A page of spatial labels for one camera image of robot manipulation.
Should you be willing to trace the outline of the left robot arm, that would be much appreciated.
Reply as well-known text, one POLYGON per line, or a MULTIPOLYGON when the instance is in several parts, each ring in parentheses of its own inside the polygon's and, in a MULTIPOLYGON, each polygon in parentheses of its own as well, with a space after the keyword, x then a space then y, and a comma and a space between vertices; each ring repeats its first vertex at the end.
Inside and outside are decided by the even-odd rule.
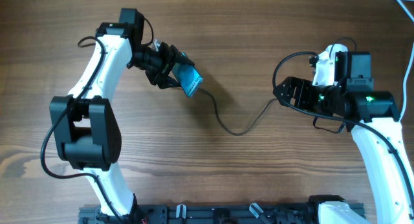
POLYGON ((52 121, 47 133, 54 138, 61 160, 86 177, 100 206, 96 221, 143 223, 136 196, 125 183, 118 159, 122 136, 111 107, 123 71, 137 67, 150 84, 161 89, 181 88, 193 96, 202 76, 187 55, 175 46, 142 41, 149 21, 137 9, 123 8, 116 23, 102 23, 93 40, 93 55, 78 83, 65 96, 55 96, 49 106, 52 121))

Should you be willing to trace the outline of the white power strip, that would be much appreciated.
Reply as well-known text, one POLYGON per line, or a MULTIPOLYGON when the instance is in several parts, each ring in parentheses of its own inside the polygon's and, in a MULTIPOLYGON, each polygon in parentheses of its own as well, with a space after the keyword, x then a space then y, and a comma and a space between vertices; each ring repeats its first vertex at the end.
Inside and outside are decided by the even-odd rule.
POLYGON ((335 60, 335 56, 337 52, 347 52, 348 48, 345 45, 334 43, 329 45, 326 48, 326 51, 328 52, 328 56, 330 60, 335 60))

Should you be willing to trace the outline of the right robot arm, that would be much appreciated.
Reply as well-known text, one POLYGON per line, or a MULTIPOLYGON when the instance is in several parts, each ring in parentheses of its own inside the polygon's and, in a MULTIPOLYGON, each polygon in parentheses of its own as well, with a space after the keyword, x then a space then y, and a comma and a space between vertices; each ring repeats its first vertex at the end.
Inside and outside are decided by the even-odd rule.
POLYGON ((341 122, 363 158, 379 223, 413 222, 413 171, 400 113, 389 91, 374 91, 368 52, 308 52, 312 81, 289 76, 273 94, 300 113, 341 122))

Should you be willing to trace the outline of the turquoise screen smartphone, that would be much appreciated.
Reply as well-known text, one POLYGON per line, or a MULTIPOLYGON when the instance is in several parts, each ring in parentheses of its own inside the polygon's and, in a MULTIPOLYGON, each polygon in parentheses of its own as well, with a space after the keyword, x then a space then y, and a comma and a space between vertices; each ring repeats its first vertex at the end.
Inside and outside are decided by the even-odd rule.
POLYGON ((192 97, 203 82, 203 78, 194 66, 175 63, 172 73, 187 97, 192 97))

